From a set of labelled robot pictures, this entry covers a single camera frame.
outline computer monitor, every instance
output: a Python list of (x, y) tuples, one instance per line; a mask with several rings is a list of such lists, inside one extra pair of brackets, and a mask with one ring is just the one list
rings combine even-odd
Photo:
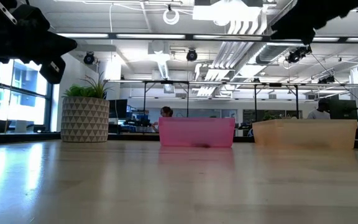
[(330, 100), (331, 119), (358, 119), (355, 100)]
[(109, 118), (127, 118), (128, 100), (109, 100)]

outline man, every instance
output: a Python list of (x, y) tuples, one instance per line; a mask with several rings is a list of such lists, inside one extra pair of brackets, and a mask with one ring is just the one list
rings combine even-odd
[(326, 112), (328, 109), (328, 100), (323, 98), (318, 101), (318, 108), (309, 113), (308, 119), (331, 119), (329, 113)]

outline table surface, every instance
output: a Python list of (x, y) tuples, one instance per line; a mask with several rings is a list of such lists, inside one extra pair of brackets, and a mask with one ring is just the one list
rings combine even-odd
[(0, 145), (0, 223), (358, 223), (358, 151)]

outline potted plant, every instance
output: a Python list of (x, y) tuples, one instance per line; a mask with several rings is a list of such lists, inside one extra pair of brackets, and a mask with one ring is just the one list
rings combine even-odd
[(62, 128), (65, 142), (105, 142), (109, 132), (110, 102), (105, 100), (108, 80), (85, 76), (90, 86), (73, 85), (63, 97)]

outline security camera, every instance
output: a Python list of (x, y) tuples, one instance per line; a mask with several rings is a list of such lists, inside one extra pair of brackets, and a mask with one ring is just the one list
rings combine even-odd
[(197, 53), (195, 49), (190, 49), (186, 56), (187, 61), (194, 62), (197, 60)]
[(94, 57), (94, 52), (87, 52), (84, 57), (84, 63), (86, 65), (93, 65), (96, 63), (96, 58)]

